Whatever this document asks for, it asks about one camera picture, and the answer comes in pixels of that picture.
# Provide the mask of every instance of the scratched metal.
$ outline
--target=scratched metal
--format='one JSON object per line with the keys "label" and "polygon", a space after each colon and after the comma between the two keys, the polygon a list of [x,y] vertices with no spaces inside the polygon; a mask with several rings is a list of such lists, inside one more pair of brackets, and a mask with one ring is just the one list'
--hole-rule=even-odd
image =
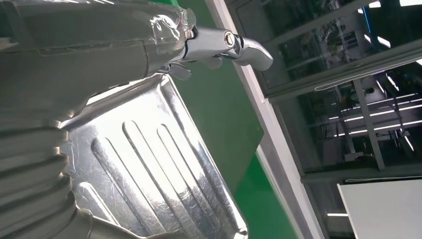
{"label": "scratched metal", "polygon": [[66,122],[80,208],[140,236],[246,239],[247,227],[168,76],[99,100]]}

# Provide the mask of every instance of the ceiling light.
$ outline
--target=ceiling light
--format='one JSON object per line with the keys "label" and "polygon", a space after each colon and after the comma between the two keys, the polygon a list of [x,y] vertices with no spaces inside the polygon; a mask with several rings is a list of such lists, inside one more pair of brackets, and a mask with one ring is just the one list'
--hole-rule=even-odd
{"label": "ceiling light", "polygon": [[369,43],[371,43],[371,38],[369,37],[369,36],[367,36],[366,34],[363,34],[364,36],[365,36],[365,39],[367,40],[367,41],[369,41]]}
{"label": "ceiling light", "polygon": [[391,48],[391,44],[389,41],[387,41],[386,39],[382,38],[382,37],[377,37],[378,41],[383,44],[384,46]]}
{"label": "ceiling light", "polygon": [[350,132],[349,134],[364,133],[364,132],[368,132],[368,130],[364,129],[364,130],[354,131],[354,132]]}
{"label": "ceiling light", "polygon": [[396,85],[396,83],[393,81],[393,79],[391,79],[391,77],[389,77],[387,74],[385,74],[387,76],[387,79],[390,81],[390,83],[394,86],[394,88],[396,88],[397,91],[399,90],[399,87]]}
{"label": "ceiling light", "polygon": [[400,6],[421,5],[422,0],[400,0]]}
{"label": "ceiling light", "polygon": [[329,217],[348,217],[349,214],[347,213],[327,213]]}
{"label": "ceiling light", "polygon": [[345,120],[344,122],[347,122],[347,121],[352,121],[352,120],[359,120],[359,119],[363,119],[363,116],[360,116],[360,117],[356,117],[356,118],[350,118],[350,119],[347,119],[347,120]]}
{"label": "ceiling light", "polygon": [[380,82],[377,80],[377,84],[378,84],[378,87],[380,88],[380,90],[383,92],[383,94],[385,93],[385,91],[384,91],[384,89],[382,88],[382,86],[381,86],[381,84],[380,84]]}
{"label": "ceiling light", "polygon": [[410,125],[410,124],[415,124],[415,123],[422,123],[422,120],[403,123],[403,125]]}
{"label": "ceiling light", "polygon": [[395,124],[395,125],[389,125],[389,126],[375,128],[374,130],[380,130],[380,129],[385,129],[385,128],[394,128],[394,127],[399,127],[399,126],[400,126],[400,124]]}
{"label": "ceiling light", "polygon": [[370,114],[370,116],[379,116],[379,115],[384,115],[384,114],[388,114],[388,113],[392,113],[392,112],[394,112],[394,111],[384,111],[384,112]]}
{"label": "ceiling light", "polygon": [[409,139],[408,139],[408,137],[407,137],[407,136],[405,136],[405,140],[406,140],[406,142],[408,143],[408,145],[409,145],[410,149],[411,149],[412,151],[414,151],[413,146],[412,146],[412,144],[410,143],[410,141],[409,141]]}
{"label": "ceiling light", "polygon": [[369,8],[381,7],[380,1],[375,1],[369,4]]}

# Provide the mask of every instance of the protective plastic film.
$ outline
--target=protective plastic film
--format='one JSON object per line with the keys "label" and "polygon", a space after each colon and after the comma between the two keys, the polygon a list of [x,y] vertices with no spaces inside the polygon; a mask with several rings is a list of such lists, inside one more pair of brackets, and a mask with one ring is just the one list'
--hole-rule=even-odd
{"label": "protective plastic film", "polygon": [[164,54],[180,51],[195,23],[190,10],[143,0],[0,0],[0,51],[67,54],[155,44]]}

